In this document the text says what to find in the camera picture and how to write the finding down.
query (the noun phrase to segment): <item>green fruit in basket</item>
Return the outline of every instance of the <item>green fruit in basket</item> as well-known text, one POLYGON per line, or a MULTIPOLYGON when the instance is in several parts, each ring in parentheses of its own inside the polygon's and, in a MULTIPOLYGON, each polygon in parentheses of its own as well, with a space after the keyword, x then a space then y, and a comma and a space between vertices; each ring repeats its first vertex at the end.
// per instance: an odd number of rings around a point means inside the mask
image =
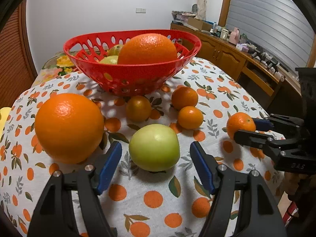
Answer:
POLYGON ((113 55, 113 56, 105 57, 101 61, 99 61, 99 63, 102 63, 102 64, 117 64, 118 63, 118 56, 117 55, 113 55))
POLYGON ((165 125, 152 124, 140 128, 129 144, 130 156, 140 168, 159 172, 173 167, 180 158, 176 133, 165 125))
POLYGON ((119 55, 119 52, 121 51, 123 45, 122 44, 117 44, 113 46, 108 52, 107 56, 113 56, 113 55, 119 55))

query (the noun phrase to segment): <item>table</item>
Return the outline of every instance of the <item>table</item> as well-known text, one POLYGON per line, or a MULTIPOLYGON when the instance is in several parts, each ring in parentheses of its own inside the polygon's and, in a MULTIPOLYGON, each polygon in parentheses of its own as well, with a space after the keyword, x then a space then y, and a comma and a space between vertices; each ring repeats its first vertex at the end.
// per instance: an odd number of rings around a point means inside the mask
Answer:
MULTIPOLYGON (((42 149, 34 131, 34 118, 41 105, 56 93, 72 92, 94 101, 105 116, 110 140, 119 140, 123 155, 109 190, 100 196, 108 223, 117 236, 188 236, 197 237, 210 208, 212 196, 200 188, 200 180, 189 156, 192 141, 200 141, 206 153, 218 163, 240 172, 257 169, 264 176, 278 201, 283 174, 274 170, 272 161, 261 150, 237 145, 225 132, 228 117, 243 111, 254 118, 268 114, 236 82, 207 60, 194 58, 164 86, 147 95, 153 112, 143 123, 125 118, 125 100, 104 92, 81 71, 59 76, 26 90, 15 101, 0 142, 1 206, 12 223, 26 236, 32 212, 50 175, 57 169, 64 173, 83 168, 102 152, 100 148, 81 165, 53 161, 42 149), (177 112, 170 107, 171 94, 179 86, 191 86, 199 94, 197 108, 204 114, 198 130, 184 130, 177 122, 177 112), (111 128, 116 122, 116 129, 111 128), (181 158, 166 172, 150 173, 139 169, 130 159, 128 140, 136 129, 160 123, 173 128, 179 139, 181 158)), ((65 138, 61 133, 52 138, 65 138)), ((269 133, 283 138, 278 133, 269 133)), ((226 232, 231 236, 239 207, 235 192, 231 220, 226 232)), ((78 230, 87 236, 80 213, 78 194, 72 193, 78 230)))

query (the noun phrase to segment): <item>metal screw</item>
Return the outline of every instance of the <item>metal screw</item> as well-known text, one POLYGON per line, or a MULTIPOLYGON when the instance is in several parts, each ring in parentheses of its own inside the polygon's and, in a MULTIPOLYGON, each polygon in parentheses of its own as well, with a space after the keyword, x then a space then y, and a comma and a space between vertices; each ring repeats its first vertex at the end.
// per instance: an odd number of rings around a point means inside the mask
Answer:
POLYGON ((225 171, 225 170, 227 169, 227 166, 224 165, 224 164, 220 164, 220 165, 218 166, 218 169, 221 170, 221 171, 225 171))
POLYGON ((251 171, 251 174, 252 174, 253 176, 258 176, 258 175, 259 175, 259 172, 258 172, 257 170, 252 170, 252 171, 251 171))
POLYGON ((86 171, 92 171, 93 170, 93 165, 86 165, 85 167, 84 167, 84 170, 86 170, 86 171))
POLYGON ((53 173, 53 176, 54 177, 58 177, 61 175, 61 172, 59 170, 56 170, 54 173, 53 173))

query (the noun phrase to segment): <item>large orange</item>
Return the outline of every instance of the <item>large orange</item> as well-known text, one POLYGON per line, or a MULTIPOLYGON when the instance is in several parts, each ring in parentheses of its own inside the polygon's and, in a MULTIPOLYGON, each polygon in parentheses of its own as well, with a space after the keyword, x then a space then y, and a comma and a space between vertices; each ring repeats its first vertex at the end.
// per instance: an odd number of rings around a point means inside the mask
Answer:
POLYGON ((190 87, 179 87, 172 93, 171 103, 176 110, 186 106, 195 107, 198 103, 198 94, 190 87))
POLYGON ((118 64, 152 64, 177 59, 175 45, 160 34, 133 37, 121 49, 118 64))
POLYGON ((203 123, 203 114, 196 107, 184 107, 178 114, 178 123, 185 129, 198 128, 203 123))
POLYGON ((103 136, 100 109, 88 98, 63 93, 48 99, 35 117, 35 133, 56 161, 75 164, 90 156, 103 136))
POLYGON ((228 136, 233 140, 238 130, 255 131, 256 125, 248 114, 237 112, 227 120, 226 128, 228 136))
POLYGON ((132 97, 126 105, 126 116, 135 122, 142 122, 149 118, 151 104, 146 97, 137 95, 132 97))

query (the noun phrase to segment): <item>red plastic basket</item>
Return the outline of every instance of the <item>red plastic basket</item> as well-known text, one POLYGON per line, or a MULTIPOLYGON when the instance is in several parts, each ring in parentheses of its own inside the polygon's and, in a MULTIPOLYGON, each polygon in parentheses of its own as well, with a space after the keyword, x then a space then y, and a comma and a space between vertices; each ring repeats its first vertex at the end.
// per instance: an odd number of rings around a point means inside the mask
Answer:
POLYGON ((201 41, 197 36, 178 30, 91 33, 73 37, 64 44, 64 52, 83 73, 96 81, 105 91, 118 96, 144 95, 159 89, 167 79, 174 76, 189 63, 200 48, 201 41), (180 53, 178 59, 143 65, 97 63, 97 61, 102 60, 107 55, 104 47, 111 48, 116 44, 126 43, 126 40, 145 33, 158 33, 170 38, 174 42, 178 54, 180 53), (179 39, 186 39, 192 43, 192 50, 189 51, 183 45, 179 44, 179 39), (75 56, 71 55, 70 49, 75 45, 78 46, 78 44, 81 45, 81 50, 75 56))

